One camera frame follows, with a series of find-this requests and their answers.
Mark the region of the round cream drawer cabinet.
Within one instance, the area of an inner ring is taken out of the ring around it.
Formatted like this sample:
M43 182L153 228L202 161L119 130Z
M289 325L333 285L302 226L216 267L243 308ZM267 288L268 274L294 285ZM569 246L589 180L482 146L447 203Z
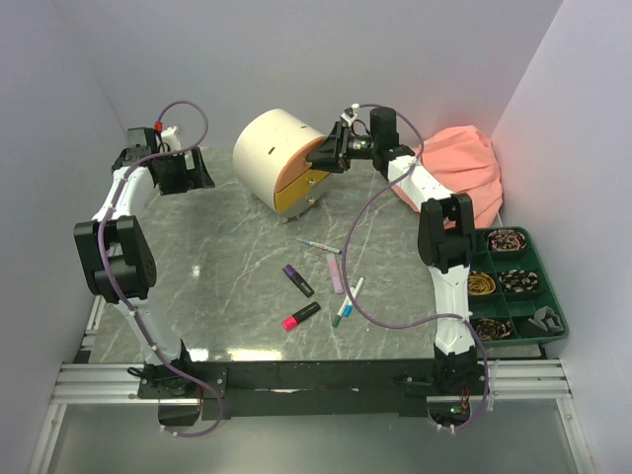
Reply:
M282 109L252 120L233 149L236 178L280 218L299 216L327 191L331 174L314 170L307 155L325 135Z

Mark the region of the lilac correction tape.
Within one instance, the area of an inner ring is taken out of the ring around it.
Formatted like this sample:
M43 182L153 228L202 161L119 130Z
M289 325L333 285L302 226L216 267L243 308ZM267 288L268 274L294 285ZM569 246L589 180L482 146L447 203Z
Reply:
M344 292L342 278L340 275L337 258L333 253L327 255L327 263L333 290L336 294L342 294Z

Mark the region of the purple highlighter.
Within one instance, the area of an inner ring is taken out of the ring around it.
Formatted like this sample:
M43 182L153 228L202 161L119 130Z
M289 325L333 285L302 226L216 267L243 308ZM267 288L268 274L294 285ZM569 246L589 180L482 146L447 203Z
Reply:
M313 288L292 265L285 265L282 271L306 297L314 294Z

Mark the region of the blue capped marker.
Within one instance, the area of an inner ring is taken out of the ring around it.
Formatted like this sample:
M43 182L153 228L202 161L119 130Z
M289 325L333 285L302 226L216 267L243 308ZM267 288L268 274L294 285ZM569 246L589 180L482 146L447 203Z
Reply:
M344 317L348 317L351 314L351 312L353 310L353 307L354 307L352 299L357 300L357 296L358 296L359 292L361 291L361 289L362 289L362 287L364 285L364 282L365 282L365 278L361 277L357 281L356 286L352 288L352 296L347 298L347 304L346 304L346 306L345 306L345 308L343 310L343 316Z

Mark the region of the green capped marker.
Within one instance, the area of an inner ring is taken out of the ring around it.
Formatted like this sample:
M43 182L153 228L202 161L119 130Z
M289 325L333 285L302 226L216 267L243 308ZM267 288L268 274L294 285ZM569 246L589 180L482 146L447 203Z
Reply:
M350 297L347 295L345 300L332 321L332 327L337 328L344 317L347 317L353 308Z

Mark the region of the pink highlighter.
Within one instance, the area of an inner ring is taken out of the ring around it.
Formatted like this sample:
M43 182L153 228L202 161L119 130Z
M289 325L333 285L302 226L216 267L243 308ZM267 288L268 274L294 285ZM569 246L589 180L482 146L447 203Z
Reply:
M311 302L300 310L296 311L292 315L288 316L281 322L281 326L286 331L291 331L302 322L309 319L311 316L316 314L321 309L321 306L318 302Z

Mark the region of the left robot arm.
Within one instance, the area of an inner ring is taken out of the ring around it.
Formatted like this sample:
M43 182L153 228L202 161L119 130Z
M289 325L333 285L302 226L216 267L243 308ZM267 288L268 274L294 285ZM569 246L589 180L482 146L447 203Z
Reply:
M73 237L90 291L111 303L139 340L144 361L171 363L162 384L174 396L191 394L198 383L186 365L188 352L150 296L157 281L154 256L138 216L153 190L162 196L215 187L200 149L182 153L180 131L137 127L112 167L113 182L100 210L75 225Z

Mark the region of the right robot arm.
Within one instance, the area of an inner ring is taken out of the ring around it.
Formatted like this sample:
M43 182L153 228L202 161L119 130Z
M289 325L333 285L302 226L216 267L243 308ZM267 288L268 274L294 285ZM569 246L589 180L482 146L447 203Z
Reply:
M433 369L434 385L441 392L454 393L467 381L465 365L475 364L482 349L469 322L467 283L476 247L473 202L427 171L422 164L424 145L414 152L400 143L399 120L412 123L391 108L353 104L342 112L325 141L307 155L306 163L312 170L342 174L354 160L369 160L387 180L382 192L398 191L419 209L417 246L431 273L436 315L406 324L365 319L386 329L409 329L435 320L434 358L440 363Z

